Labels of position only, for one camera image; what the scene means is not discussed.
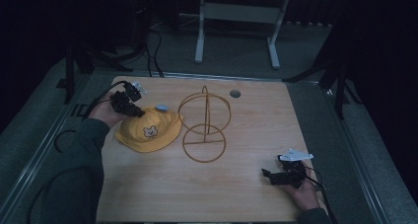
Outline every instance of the wooden table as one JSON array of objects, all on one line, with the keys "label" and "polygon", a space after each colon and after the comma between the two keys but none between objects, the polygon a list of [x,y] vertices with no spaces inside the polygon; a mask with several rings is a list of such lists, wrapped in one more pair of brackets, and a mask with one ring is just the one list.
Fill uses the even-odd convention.
[{"label": "wooden table", "polygon": [[[232,118],[223,130],[225,153],[211,163],[198,163],[182,149],[179,137],[152,153],[137,153],[120,144],[114,131],[106,138],[104,188],[98,221],[114,222],[269,222],[293,221],[297,206],[261,173],[281,172],[277,155],[289,148],[308,152],[286,85],[280,82],[116,77],[139,82],[147,91],[139,107],[163,104],[177,111],[181,101],[206,86],[231,105]],[[230,96],[239,90],[241,96]],[[211,99],[211,123],[222,127],[227,108]],[[204,103],[181,109],[184,122],[202,122]],[[219,152],[210,144],[209,156]]]}]

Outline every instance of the person's left hand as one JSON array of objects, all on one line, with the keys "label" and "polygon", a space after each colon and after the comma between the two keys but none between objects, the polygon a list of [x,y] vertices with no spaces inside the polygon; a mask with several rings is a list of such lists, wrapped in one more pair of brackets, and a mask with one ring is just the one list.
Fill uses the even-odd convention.
[{"label": "person's left hand", "polygon": [[109,128],[114,127],[120,121],[128,118],[127,115],[115,112],[110,103],[110,96],[113,93],[106,93],[100,100],[99,103],[92,109],[89,114],[89,118],[95,118],[103,121]]}]

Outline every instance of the hand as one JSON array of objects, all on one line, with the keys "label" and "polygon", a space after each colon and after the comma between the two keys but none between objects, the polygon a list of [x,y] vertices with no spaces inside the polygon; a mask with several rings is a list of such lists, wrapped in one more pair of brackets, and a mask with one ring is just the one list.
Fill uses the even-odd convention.
[{"label": "hand", "polygon": [[[306,172],[307,176],[310,177],[311,169],[306,168]],[[303,211],[319,207],[314,184],[308,179],[304,179],[299,188],[294,188],[290,185],[280,186],[280,188],[288,192]]]},{"label": "hand", "polygon": [[115,124],[128,118],[128,116],[115,112],[110,103],[110,96],[113,93],[106,93],[100,100],[99,103],[92,109],[89,114],[89,118],[95,118],[103,121],[109,128],[114,127]]}]

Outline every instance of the wooden tabletop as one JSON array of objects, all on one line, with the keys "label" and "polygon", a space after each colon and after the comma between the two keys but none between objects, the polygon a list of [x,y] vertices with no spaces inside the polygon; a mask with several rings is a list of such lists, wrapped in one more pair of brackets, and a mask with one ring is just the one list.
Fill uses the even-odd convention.
[{"label": "wooden tabletop", "polygon": [[[231,121],[222,130],[226,150],[216,161],[199,163],[183,151],[186,127],[169,146],[138,153],[106,138],[103,149],[104,188],[98,221],[138,222],[269,222],[293,221],[299,214],[290,197],[261,173],[282,172],[277,155],[288,149],[308,152],[286,85],[280,82],[116,77],[113,82],[139,82],[147,91],[138,107],[166,105],[177,112],[183,99],[202,92],[226,99]],[[232,90],[241,93],[231,97]],[[205,98],[181,108],[184,123],[204,122]],[[228,107],[210,99],[211,124],[228,122]],[[219,145],[198,145],[195,155],[208,159]]]}]

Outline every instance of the gray floor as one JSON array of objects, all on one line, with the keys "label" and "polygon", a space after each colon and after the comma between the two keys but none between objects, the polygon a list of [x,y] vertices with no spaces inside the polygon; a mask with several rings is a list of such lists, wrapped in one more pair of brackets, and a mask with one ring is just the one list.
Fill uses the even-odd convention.
[{"label": "gray floor", "polygon": [[[208,28],[201,64],[194,63],[195,22],[184,25],[177,33],[164,24],[153,29],[162,36],[157,60],[167,77],[180,73],[279,81],[308,69],[330,30],[321,26],[283,26],[276,43],[282,66],[275,70],[270,66],[264,26],[251,35]],[[158,40],[157,35],[149,35],[152,52]],[[135,69],[130,75],[147,76],[146,57],[127,60],[124,64]],[[332,93],[322,91],[315,84],[321,73],[289,84],[288,88],[307,146],[314,154],[313,165],[324,178],[338,222],[416,223],[417,206],[393,166],[367,110],[347,97],[349,103],[343,108],[345,119],[338,119],[332,108]],[[21,173],[33,155],[39,157],[36,149],[50,146],[57,131],[77,127],[80,118],[72,113],[74,109],[88,104],[114,76],[121,74],[126,73],[99,62],[93,75],[77,73],[77,94],[70,105],[63,106],[64,91],[55,88],[64,77],[62,61],[51,68],[22,111],[1,134],[0,198],[3,204],[12,203],[14,207],[3,206],[1,214],[9,215],[10,223],[25,223],[30,202],[50,176],[48,171],[56,159],[53,151],[42,154],[44,162],[38,171]],[[13,190],[16,185],[27,187],[27,192],[16,192]]]}]

